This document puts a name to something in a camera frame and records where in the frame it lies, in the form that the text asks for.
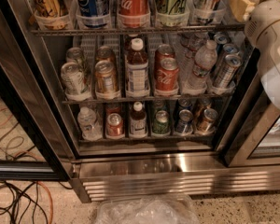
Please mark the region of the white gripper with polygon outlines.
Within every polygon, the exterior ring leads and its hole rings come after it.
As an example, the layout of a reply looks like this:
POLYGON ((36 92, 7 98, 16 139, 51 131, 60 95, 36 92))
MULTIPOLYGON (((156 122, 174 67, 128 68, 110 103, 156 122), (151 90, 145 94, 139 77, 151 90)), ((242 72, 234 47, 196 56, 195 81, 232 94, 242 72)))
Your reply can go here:
POLYGON ((246 21, 245 35, 251 45, 262 56, 280 60, 280 0, 265 1, 258 5, 259 0, 229 0, 229 5, 238 22, 246 21))

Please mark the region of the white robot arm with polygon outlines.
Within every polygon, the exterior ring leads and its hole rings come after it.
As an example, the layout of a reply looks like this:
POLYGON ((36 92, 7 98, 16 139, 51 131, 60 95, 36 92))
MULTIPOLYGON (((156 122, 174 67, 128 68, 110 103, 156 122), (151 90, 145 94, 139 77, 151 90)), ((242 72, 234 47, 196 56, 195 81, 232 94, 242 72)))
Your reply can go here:
POLYGON ((229 0, 233 17, 245 24, 245 36, 259 50, 261 84, 280 109, 280 0, 229 0))

